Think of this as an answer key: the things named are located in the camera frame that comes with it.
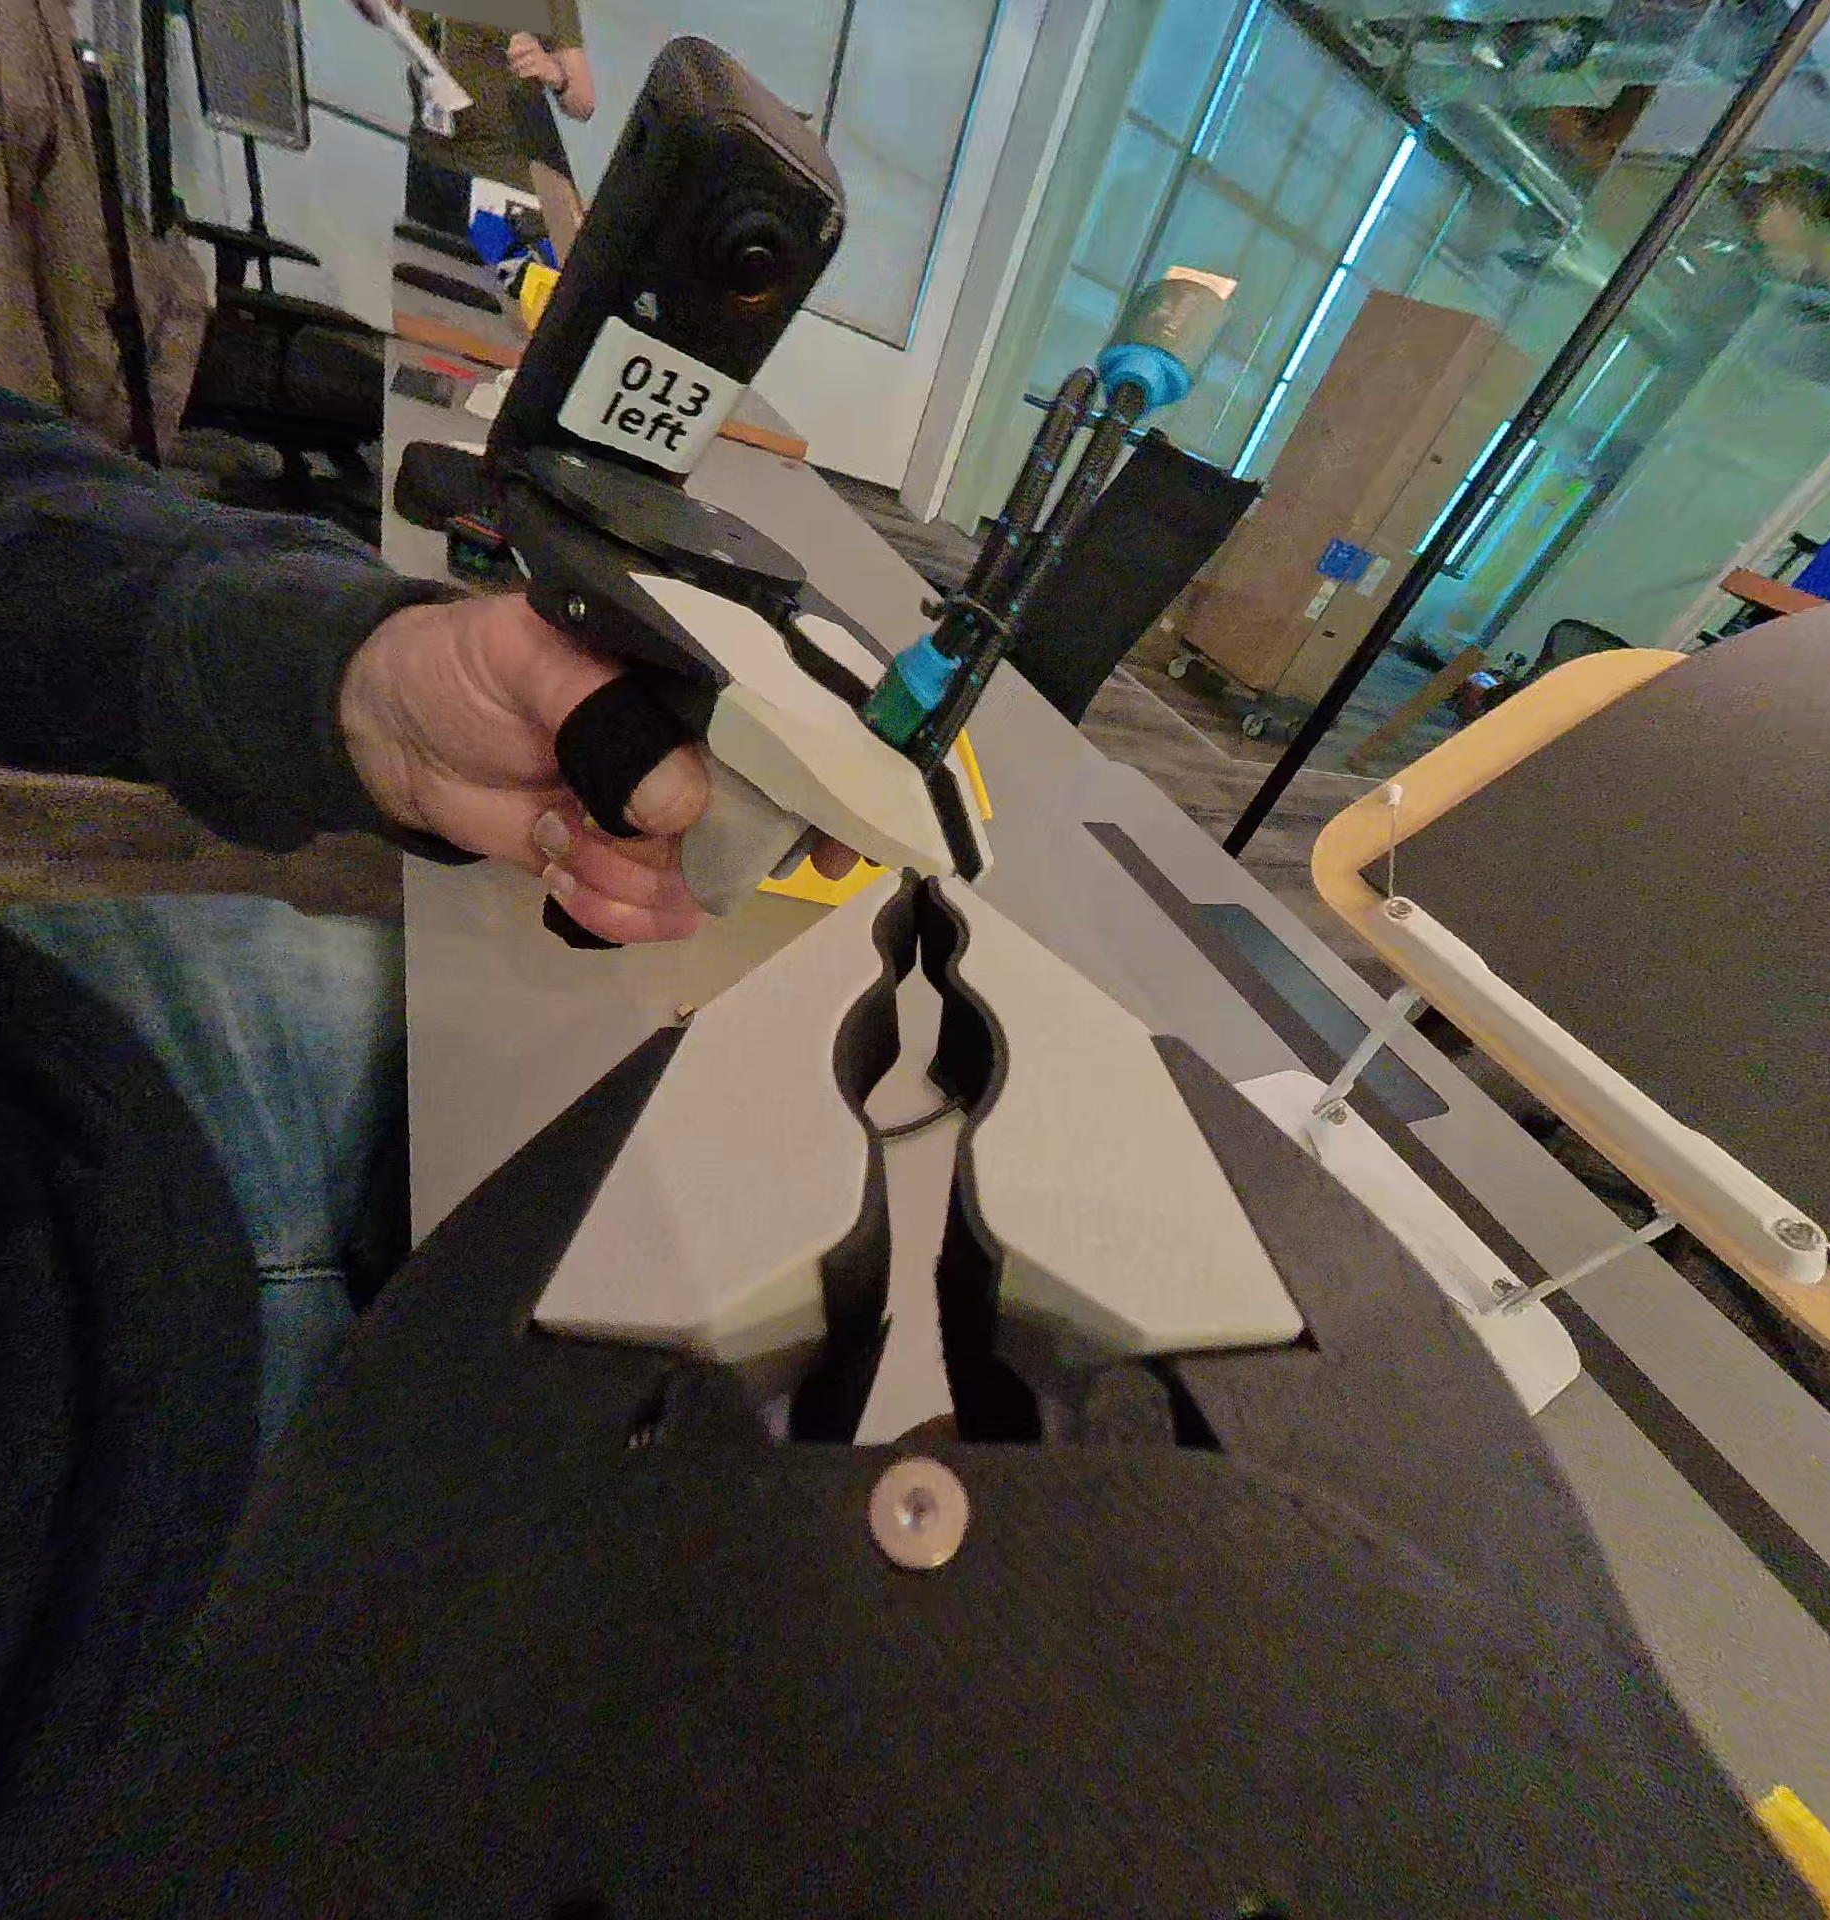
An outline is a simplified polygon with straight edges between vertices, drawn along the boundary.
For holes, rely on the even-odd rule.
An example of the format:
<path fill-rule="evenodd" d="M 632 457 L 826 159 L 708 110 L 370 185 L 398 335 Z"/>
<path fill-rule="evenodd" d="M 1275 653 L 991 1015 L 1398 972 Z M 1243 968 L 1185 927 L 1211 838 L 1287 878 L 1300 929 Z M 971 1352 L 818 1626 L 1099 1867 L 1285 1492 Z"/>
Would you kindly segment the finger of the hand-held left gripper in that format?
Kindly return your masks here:
<path fill-rule="evenodd" d="M 784 814 L 885 868 L 968 874 L 956 759 L 924 773 L 784 650 L 732 650 L 706 747 Z"/>
<path fill-rule="evenodd" d="M 941 610 L 925 636 L 903 646 L 893 658 L 880 658 L 835 610 L 794 610 L 784 618 L 790 658 L 916 768 L 942 830 L 953 876 L 977 880 L 994 859 L 986 833 L 994 807 L 967 728 L 958 726 L 947 747 L 941 734 L 944 703 L 968 665 L 967 642 L 956 628 L 956 610 Z"/>

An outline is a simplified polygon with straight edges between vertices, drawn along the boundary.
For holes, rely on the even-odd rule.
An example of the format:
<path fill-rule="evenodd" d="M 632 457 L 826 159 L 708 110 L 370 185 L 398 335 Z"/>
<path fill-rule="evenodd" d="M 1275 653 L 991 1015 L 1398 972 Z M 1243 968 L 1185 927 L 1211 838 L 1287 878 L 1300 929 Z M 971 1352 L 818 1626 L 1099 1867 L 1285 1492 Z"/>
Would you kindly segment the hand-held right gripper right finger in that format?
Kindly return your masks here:
<path fill-rule="evenodd" d="M 960 1201 L 999 1328 L 1057 1362 L 1284 1349 L 1305 1332 L 1155 1034 L 963 886 L 929 893 L 990 1042 Z"/>

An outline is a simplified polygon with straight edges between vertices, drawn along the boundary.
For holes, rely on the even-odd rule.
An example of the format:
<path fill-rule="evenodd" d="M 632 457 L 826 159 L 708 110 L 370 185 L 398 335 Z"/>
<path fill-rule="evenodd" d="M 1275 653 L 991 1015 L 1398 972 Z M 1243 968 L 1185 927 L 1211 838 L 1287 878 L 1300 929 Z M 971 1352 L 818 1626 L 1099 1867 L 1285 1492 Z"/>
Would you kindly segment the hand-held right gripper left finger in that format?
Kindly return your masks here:
<path fill-rule="evenodd" d="M 667 1352 L 875 1337 L 890 1269 L 870 1097 L 900 1056 L 919 886 L 874 880 L 678 1036 L 536 1326 Z"/>

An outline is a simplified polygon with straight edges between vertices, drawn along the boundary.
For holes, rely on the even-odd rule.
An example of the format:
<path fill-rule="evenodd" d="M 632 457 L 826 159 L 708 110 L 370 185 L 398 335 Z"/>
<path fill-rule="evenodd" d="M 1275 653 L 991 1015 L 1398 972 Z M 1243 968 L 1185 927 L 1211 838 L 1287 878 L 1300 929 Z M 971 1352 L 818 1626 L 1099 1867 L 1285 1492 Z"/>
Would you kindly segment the person's left forearm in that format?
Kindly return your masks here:
<path fill-rule="evenodd" d="M 167 790 L 290 853 L 370 831 L 447 857 L 359 781 L 343 678 L 382 623 L 454 595 L 343 529 L 234 510 L 0 389 L 0 766 Z"/>

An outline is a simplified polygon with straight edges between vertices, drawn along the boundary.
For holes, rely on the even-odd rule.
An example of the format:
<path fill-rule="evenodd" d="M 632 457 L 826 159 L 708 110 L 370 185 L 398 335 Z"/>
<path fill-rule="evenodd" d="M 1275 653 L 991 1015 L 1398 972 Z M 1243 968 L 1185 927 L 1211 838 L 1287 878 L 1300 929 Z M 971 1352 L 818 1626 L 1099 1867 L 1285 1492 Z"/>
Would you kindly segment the person's left hand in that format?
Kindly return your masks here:
<path fill-rule="evenodd" d="M 350 766 L 398 827 L 538 876 L 566 915 L 614 946 L 672 944 L 704 924 L 682 838 L 708 802 L 686 742 L 624 781 L 610 833 L 559 779 L 554 735 L 624 675 L 556 634 L 520 595 L 390 615 L 339 695 Z"/>

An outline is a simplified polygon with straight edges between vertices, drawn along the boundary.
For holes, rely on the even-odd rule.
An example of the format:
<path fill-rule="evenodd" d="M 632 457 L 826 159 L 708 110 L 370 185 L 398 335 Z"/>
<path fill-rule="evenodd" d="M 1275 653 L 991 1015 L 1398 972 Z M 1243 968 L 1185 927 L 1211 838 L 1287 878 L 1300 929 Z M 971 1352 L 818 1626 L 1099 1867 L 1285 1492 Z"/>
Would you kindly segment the yellow plastic bin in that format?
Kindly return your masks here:
<path fill-rule="evenodd" d="M 962 734 L 950 744 L 950 750 L 944 757 L 941 771 L 949 777 L 949 781 L 953 782 L 953 789 L 958 790 L 958 797 L 963 803 L 963 811 L 967 811 L 971 827 L 972 827 L 971 838 L 974 842 L 974 848 L 982 852 L 983 855 L 987 855 L 990 842 L 987 842 L 986 831 L 987 831 L 987 824 L 991 824 L 991 819 L 994 819 L 994 807 L 991 807 L 986 781 L 979 769 L 979 760 L 974 755 L 971 734 Z M 835 876 L 835 878 L 822 876 L 818 873 L 818 868 L 812 865 L 812 859 L 806 855 L 789 874 L 765 876 L 759 883 L 759 895 L 776 898 L 776 901 L 794 901 L 794 902 L 809 904 L 817 909 L 833 909 L 833 906 L 839 906 L 839 904 L 852 901 L 854 895 L 858 895 L 880 874 L 882 874 L 882 871 L 875 864 L 858 857 L 854 868 L 849 871 L 844 876 Z"/>

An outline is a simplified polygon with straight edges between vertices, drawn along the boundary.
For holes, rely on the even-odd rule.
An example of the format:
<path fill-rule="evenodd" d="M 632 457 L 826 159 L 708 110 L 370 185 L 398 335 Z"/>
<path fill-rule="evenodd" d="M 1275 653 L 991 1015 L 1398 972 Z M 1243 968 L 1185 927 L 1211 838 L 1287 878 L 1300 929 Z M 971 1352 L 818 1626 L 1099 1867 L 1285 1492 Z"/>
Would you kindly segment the person's leg in jeans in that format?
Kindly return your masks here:
<path fill-rule="evenodd" d="M 131 1020 L 217 1150 L 259 1275 L 273 1438 L 412 1240 L 400 927 L 221 895 L 11 904 L 0 924 Z"/>

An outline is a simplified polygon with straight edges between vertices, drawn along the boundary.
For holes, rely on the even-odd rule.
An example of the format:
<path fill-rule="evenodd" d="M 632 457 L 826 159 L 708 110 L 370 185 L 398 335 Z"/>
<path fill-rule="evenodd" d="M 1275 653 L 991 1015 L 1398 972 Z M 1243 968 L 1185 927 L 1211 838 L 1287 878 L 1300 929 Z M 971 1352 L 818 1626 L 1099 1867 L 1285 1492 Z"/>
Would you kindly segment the cardboard box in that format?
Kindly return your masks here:
<path fill-rule="evenodd" d="M 1258 504 L 1200 573 L 1185 653 L 1264 705 L 1318 703 L 1529 382 L 1496 324 L 1372 292 Z"/>

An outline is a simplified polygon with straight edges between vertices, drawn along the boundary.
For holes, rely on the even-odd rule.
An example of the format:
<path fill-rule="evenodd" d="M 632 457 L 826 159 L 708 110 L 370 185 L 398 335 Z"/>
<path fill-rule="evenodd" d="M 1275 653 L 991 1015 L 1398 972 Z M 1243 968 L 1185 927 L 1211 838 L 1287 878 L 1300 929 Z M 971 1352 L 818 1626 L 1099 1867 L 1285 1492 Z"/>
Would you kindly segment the grey panel with wooden rim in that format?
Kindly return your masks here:
<path fill-rule="evenodd" d="M 1310 886 L 1830 1352 L 1830 603 L 1553 668 L 1331 819 Z"/>

